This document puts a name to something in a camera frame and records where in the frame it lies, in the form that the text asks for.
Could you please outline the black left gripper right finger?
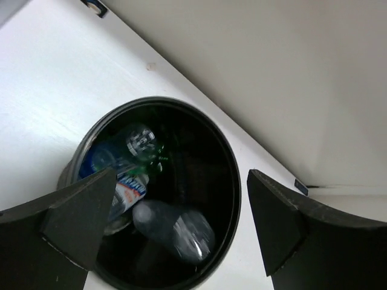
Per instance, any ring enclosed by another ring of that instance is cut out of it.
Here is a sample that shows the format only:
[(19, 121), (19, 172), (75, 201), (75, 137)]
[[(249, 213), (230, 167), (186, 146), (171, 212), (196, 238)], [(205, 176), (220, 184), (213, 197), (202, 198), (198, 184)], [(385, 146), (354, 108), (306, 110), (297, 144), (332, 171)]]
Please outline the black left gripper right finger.
[(385, 289), (386, 223), (310, 199), (256, 169), (247, 188), (275, 289)]

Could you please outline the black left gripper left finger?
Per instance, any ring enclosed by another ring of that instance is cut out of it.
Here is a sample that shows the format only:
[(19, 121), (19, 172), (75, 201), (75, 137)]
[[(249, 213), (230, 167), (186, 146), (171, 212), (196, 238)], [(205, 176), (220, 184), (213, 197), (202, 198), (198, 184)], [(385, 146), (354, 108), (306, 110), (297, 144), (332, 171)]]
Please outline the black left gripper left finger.
[(101, 170), (1, 212), (1, 289), (83, 289), (115, 192)]

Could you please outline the clear bottle red-blue label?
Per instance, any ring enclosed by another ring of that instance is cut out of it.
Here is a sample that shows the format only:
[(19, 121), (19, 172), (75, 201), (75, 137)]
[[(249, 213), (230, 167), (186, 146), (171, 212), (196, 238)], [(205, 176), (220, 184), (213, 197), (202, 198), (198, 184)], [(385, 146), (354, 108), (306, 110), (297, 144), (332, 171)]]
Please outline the clear bottle red-blue label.
[(132, 223), (132, 207), (144, 198), (148, 182), (149, 176), (145, 173), (133, 176), (123, 175), (118, 179), (104, 229), (105, 236), (116, 234)]

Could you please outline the clear unlabelled plastic bottle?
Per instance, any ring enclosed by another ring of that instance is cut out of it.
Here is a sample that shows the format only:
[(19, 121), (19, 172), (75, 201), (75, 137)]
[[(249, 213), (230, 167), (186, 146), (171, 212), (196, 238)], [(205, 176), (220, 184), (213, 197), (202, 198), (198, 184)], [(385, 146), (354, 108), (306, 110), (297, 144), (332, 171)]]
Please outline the clear unlabelled plastic bottle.
[(186, 263), (200, 264), (215, 247), (215, 233), (199, 211), (145, 200), (134, 206), (132, 219), (137, 231)]

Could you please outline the clear bottle blue label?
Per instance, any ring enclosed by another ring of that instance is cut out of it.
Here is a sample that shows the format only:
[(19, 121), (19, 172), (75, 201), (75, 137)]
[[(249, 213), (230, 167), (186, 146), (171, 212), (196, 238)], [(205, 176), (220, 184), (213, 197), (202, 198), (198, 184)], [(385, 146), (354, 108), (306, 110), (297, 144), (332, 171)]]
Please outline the clear bottle blue label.
[(150, 172), (163, 145), (154, 131), (143, 123), (132, 123), (117, 134), (91, 146), (80, 166), (79, 176), (85, 178), (107, 167), (117, 177)]

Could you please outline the green plastic soda bottle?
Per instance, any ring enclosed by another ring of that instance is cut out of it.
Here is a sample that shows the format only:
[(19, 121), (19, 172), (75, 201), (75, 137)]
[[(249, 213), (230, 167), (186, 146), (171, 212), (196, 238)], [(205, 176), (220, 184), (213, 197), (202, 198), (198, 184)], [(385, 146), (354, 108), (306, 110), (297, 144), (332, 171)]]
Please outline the green plastic soda bottle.
[(141, 171), (149, 176), (162, 173), (164, 164), (169, 162), (167, 150), (162, 144), (149, 144), (143, 150), (139, 150), (134, 158)]

